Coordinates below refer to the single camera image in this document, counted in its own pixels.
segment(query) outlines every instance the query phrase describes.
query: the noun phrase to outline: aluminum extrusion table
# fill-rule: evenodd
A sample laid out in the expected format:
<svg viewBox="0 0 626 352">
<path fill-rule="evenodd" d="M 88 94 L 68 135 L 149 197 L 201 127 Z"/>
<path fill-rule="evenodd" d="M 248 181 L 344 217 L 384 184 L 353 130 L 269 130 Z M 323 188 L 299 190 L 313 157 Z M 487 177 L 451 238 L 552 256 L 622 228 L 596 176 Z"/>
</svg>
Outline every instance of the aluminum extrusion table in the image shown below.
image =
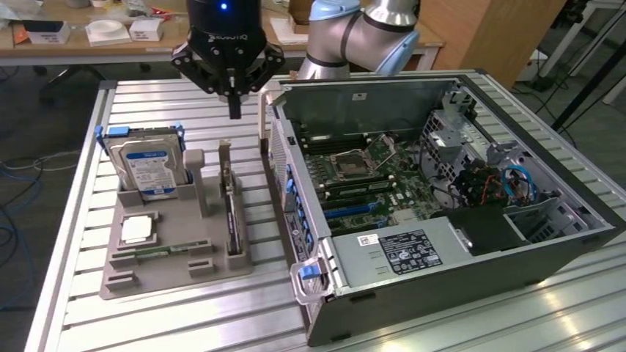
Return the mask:
<svg viewBox="0 0 626 352">
<path fill-rule="evenodd" d="M 477 73 L 469 77 L 626 217 L 624 191 L 489 77 Z M 624 235 L 537 285 L 308 348 L 261 171 L 256 113 L 256 97 L 250 97 L 241 120 L 229 120 L 225 105 L 185 80 L 104 83 L 26 351 L 577 351 L 596 347 L 626 351 Z M 477 119 L 493 138 L 509 138 L 480 107 Z M 218 139 L 230 139 L 254 271 L 228 281 L 102 301 L 97 291 L 118 179 L 94 142 L 93 127 L 154 127 L 176 121 L 186 130 L 186 147 L 205 151 L 205 175 L 218 169 Z"/>
</svg>

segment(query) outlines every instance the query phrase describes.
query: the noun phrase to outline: floor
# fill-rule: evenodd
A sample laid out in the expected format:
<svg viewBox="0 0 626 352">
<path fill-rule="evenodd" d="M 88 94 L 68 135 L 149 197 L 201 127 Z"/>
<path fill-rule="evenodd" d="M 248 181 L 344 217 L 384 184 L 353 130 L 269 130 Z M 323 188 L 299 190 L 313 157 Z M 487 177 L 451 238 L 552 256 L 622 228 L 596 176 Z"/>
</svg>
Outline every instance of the floor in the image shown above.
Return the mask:
<svg viewBox="0 0 626 352">
<path fill-rule="evenodd" d="M 551 30 L 540 43 L 540 48 L 549 53 L 564 35 L 564 29 Z M 575 49 L 588 40 L 583 35 L 563 56 L 567 60 Z M 567 81 L 568 89 L 556 92 L 548 106 L 559 114 L 581 86 L 591 77 L 599 65 L 611 54 L 611 49 L 600 48 L 583 69 L 579 77 Z M 109 79 L 161 79 L 176 78 L 177 73 L 168 64 L 152 64 L 152 72 L 142 73 L 137 65 L 106 65 L 98 67 Z M 14 67 L 6 67 L 12 73 Z M 49 75 L 60 72 L 61 67 L 49 67 Z M 587 99 L 587 104 L 604 92 L 619 78 L 626 74 L 626 65 L 622 64 L 606 82 L 596 89 L 596 93 Z M 37 77 L 29 67 L 20 68 L 16 75 L 0 83 L 0 160 L 16 157 L 44 156 L 81 147 L 93 99 L 97 92 L 97 82 L 86 73 L 80 73 L 56 91 L 53 106 L 40 106 L 36 91 L 44 84 L 45 77 Z M 516 89 L 529 92 L 524 84 Z M 521 102 L 533 110 L 540 107 L 539 99 L 545 99 L 551 91 L 537 93 L 536 97 L 517 94 Z M 545 121 L 551 118 L 543 110 L 539 113 Z M 626 99 L 622 95 L 614 106 L 598 103 L 580 121 L 568 130 L 576 140 L 580 152 L 591 159 L 606 174 L 626 186 L 626 160 L 619 150 L 626 150 Z M 69 155 L 54 158 L 45 164 L 45 168 L 57 168 L 72 165 L 77 156 Z M 36 171 L 28 169 L 13 172 L 20 177 L 34 177 Z M 38 290 L 42 284 L 49 255 L 53 249 L 54 237 L 64 211 L 64 203 L 69 192 L 73 169 L 44 172 L 41 176 L 41 190 L 38 196 L 28 205 L 13 212 L 13 219 L 24 235 L 30 249 L 32 267 L 34 271 L 34 286 L 25 291 L 16 302 L 17 308 L 0 312 L 0 351 L 20 351 L 24 348 L 30 319 L 38 299 Z M 21 180 L 0 177 L 0 201 L 9 199 L 28 184 Z M 0 232 L 0 241 L 5 234 Z M 8 254 L 8 247 L 0 247 L 0 260 Z M 29 277 L 28 261 L 24 253 L 18 251 L 6 266 L 0 268 L 0 307 L 20 292 Z"/>
</svg>

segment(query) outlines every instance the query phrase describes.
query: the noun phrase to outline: white box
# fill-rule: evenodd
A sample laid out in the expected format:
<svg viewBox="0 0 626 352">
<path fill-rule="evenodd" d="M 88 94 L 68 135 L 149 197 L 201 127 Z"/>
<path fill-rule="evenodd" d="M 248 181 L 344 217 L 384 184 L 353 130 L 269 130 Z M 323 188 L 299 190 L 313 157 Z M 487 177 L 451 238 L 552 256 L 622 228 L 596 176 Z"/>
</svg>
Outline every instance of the white box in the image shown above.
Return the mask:
<svg viewBox="0 0 626 352">
<path fill-rule="evenodd" d="M 102 46 L 102 45 L 113 45 L 121 43 L 130 43 L 132 40 L 129 39 L 126 28 L 122 27 L 114 33 L 101 34 L 94 31 L 89 30 L 89 27 L 85 27 L 86 31 L 86 38 L 89 39 L 90 46 Z"/>
<path fill-rule="evenodd" d="M 69 39 L 70 29 L 68 22 L 62 22 L 57 32 L 29 32 L 28 38 L 33 44 L 65 44 Z"/>
<path fill-rule="evenodd" d="M 525 63 L 524 69 L 519 73 L 517 82 L 528 82 L 535 78 L 540 67 L 545 63 L 545 60 L 545 54 L 535 50 L 532 52 L 532 56 L 528 59 L 528 62 Z"/>
<path fill-rule="evenodd" d="M 129 26 L 129 37 L 141 42 L 157 42 L 162 36 L 161 20 L 137 20 Z"/>
</svg>

